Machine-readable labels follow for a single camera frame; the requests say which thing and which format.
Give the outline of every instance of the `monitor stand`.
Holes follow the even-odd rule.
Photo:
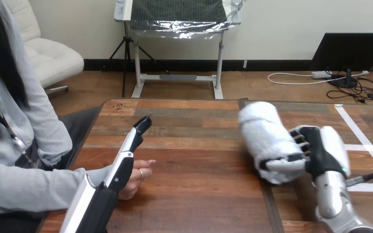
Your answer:
[[[345,77],[345,75],[332,75],[332,77],[327,78],[327,80],[338,79],[342,77]],[[357,80],[351,76],[351,69],[347,70],[347,75],[345,79],[329,81],[328,83],[339,88],[354,88],[358,85]]]

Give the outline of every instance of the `woman's hand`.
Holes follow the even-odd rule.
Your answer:
[[[151,164],[155,160],[136,160],[134,161],[134,169],[132,169],[131,177],[123,190],[119,192],[120,200],[129,200],[138,191],[139,185],[152,175]]]

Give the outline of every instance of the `black baseboard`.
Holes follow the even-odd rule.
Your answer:
[[[123,71],[123,59],[84,59],[84,70]],[[161,67],[169,71],[217,71],[217,60],[157,60]],[[164,71],[151,60],[140,60],[141,72]],[[244,68],[244,60],[224,60],[223,71],[308,71],[311,70],[311,60],[248,60]],[[135,71],[135,62],[132,60],[127,71]]]

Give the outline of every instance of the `tripod stand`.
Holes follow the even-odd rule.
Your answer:
[[[127,62],[131,63],[131,53],[130,53],[130,49],[129,49],[129,43],[134,43],[134,40],[128,35],[128,29],[127,29],[127,25],[126,25],[126,22],[124,22],[124,28],[125,28],[125,36],[123,37],[121,43],[118,45],[117,49],[114,51],[114,53],[111,55],[111,57],[108,59],[108,64],[111,64],[111,61],[112,61],[112,58],[115,56],[115,54],[118,52],[118,50],[121,48],[121,46],[123,45],[123,43],[125,42],[125,58],[123,60],[123,83],[122,83],[122,97],[125,97],[125,83],[126,83],[126,68],[127,68]],[[138,46],[139,49],[145,54],[147,55],[151,61],[156,64],[160,69],[163,69],[165,70],[166,74],[170,74],[170,72],[168,70],[166,70],[165,68],[163,68],[151,55],[149,55],[141,46]]]

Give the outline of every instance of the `white armchair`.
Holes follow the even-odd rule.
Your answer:
[[[41,38],[41,30],[28,0],[6,0],[21,31],[26,52],[43,88],[77,75],[84,69],[82,56],[61,43]],[[67,86],[46,89],[50,94]]]

